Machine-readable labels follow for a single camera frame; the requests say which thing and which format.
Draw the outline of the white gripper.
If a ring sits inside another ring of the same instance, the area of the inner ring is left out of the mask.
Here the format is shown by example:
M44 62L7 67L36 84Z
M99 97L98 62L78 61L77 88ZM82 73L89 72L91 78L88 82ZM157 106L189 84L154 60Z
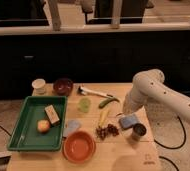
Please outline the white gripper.
M133 87L125 96L123 102L123 113L132 114L141 109L147 101L147 96Z

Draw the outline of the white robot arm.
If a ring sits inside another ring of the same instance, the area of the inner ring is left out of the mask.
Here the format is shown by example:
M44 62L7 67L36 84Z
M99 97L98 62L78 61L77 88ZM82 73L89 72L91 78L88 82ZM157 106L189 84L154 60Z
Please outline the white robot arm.
M164 80L164 73L159 69L135 74L132 80L133 86L123 102L123 113L137 112L150 97L168 106L190 124L190 97L165 86Z

